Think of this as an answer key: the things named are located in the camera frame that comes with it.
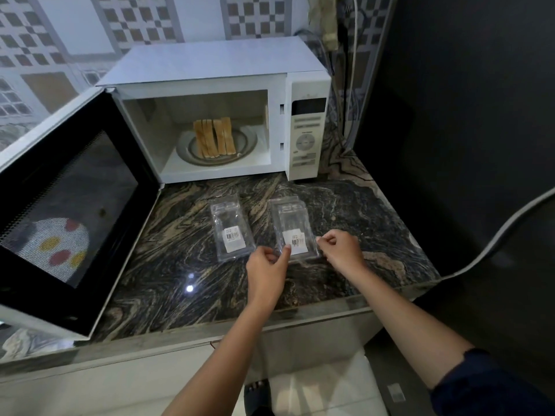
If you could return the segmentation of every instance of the empty plastic packaging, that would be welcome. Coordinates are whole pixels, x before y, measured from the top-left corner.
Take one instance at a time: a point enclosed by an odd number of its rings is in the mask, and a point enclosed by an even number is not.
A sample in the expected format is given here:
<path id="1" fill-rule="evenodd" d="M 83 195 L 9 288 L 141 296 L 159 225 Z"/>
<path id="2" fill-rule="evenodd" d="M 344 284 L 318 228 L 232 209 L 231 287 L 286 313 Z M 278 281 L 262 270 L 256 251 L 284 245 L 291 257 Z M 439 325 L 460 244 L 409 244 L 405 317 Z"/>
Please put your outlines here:
<path id="1" fill-rule="evenodd" d="M 298 196 L 291 196 L 273 198 L 268 204 L 280 253 L 286 244 L 290 244 L 289 262 L 320 257 L 305 202 Z"/>
<path id="2" fill-rule="evenodd" d="M 210 202 L 210 212 L 220 263 L 249 255 L 256 249 L 238 195 L 216 197 Z"/>

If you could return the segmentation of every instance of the foot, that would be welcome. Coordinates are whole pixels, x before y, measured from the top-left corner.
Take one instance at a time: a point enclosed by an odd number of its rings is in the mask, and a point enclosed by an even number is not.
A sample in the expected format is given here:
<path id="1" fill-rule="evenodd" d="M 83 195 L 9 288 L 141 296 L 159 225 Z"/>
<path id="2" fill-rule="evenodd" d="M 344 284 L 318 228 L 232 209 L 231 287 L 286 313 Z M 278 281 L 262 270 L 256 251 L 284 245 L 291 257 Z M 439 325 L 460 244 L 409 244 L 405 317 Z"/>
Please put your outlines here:
<path id="1" fill-rule="evenodd" d="M 251 416 L 259 407 L 272 407 L 270 382 L 266 379 L 245 385 L 243 392 L 246 416 Z"/>

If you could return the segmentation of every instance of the backsplash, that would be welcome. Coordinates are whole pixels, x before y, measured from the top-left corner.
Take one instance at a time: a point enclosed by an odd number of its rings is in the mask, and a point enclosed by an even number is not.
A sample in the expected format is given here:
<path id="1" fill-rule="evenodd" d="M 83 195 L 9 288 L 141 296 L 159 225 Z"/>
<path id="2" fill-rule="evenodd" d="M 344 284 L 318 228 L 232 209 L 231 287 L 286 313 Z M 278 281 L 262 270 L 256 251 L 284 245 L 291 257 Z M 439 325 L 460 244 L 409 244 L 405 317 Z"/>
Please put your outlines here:
<path id="1" fill-rule="evenodd" d="M 367 23 L 355 121 L 391 2 L 358 5 Z M 308 16 L 308 0 L 0 0 L 0 151 L 97 83 L 135 44 L 290 36 L 310 26 Z M 319 46 L 309 46 L 324 62 Z M 342 79 L 339 65 L 335 71 Z"/>

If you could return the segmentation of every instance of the marble countertop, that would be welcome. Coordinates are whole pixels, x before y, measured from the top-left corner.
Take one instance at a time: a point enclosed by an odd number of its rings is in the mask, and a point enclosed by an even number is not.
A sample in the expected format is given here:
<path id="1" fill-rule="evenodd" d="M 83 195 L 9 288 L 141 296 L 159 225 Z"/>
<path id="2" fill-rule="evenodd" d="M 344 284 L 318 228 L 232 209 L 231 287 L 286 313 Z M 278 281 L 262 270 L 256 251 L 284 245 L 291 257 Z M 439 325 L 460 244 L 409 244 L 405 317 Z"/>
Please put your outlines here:
<path id="1" fill-rule="evenodd" d="M 298 195 L 307 204 L 315 235 L 331 228 L 357 235 L 368 266 L 391 286 L 403 291 L 438 283 L 438 272 L 361 161 L 342 148 L 335 131 L 326 134 L 314 180 L 289 182 L 279 172 L 166 186 L 93 338 L 77 349 L 133 338 L 140 339 L 135 348 L 144 348 L 161 333 L 189 342 L 225 334 L 246 304 L 247 257 L 218 263 L 209 210 L 215 196 L 239 194 L 255 242 L 273 247 L 267 200 Z M 357 290 L 321 258 L 289 266 L 269 325 L 317 321 L 363 308 L 367 304 Z"/>

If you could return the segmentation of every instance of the microwave door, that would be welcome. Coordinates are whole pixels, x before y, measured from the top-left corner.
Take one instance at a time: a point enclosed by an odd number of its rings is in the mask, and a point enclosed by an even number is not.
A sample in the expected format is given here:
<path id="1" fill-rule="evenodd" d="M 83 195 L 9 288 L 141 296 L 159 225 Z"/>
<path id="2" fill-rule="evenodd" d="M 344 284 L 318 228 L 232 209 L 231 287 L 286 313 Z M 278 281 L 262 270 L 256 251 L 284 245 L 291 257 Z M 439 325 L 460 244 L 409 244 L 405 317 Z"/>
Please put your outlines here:
<path id="1" fill-rule="evenodd" d="M 102 90 L 23 138 L 0 156 L 0 320 L 89 339 L 160 185 Z"/>

